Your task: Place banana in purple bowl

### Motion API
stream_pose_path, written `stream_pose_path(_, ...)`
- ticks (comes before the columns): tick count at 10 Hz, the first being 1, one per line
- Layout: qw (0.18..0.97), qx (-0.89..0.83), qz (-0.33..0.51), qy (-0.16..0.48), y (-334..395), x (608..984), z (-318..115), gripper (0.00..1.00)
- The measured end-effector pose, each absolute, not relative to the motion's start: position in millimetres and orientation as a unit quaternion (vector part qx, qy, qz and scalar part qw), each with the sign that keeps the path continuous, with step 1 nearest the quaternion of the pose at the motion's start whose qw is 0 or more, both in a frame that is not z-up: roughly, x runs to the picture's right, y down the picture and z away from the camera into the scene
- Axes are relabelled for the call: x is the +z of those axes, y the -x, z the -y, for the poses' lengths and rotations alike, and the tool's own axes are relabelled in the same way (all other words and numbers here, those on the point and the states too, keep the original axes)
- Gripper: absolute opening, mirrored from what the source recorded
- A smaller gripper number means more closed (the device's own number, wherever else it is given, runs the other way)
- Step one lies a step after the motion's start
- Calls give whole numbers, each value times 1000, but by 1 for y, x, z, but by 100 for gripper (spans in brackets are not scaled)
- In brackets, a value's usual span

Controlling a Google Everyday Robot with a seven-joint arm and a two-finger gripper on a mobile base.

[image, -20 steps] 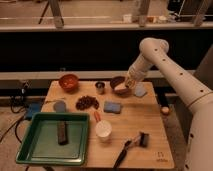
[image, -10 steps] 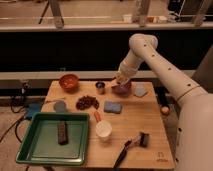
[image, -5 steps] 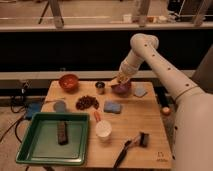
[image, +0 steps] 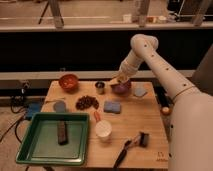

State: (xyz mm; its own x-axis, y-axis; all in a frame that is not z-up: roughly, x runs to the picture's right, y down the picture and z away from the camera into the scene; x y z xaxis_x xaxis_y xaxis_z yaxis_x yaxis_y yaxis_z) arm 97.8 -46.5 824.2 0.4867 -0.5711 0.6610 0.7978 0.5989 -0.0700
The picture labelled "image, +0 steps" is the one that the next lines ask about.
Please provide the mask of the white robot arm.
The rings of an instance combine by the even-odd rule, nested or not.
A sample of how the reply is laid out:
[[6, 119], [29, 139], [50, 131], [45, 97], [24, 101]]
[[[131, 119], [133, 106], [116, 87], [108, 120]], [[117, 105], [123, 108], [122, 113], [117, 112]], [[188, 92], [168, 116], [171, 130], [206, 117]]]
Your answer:
[[213, 96], [199, 90], [157, 52], [158, 39], [136, 34], [118, 80], [126, 82], [143, 61], [172, 99], [168, 171], [213, 171]]

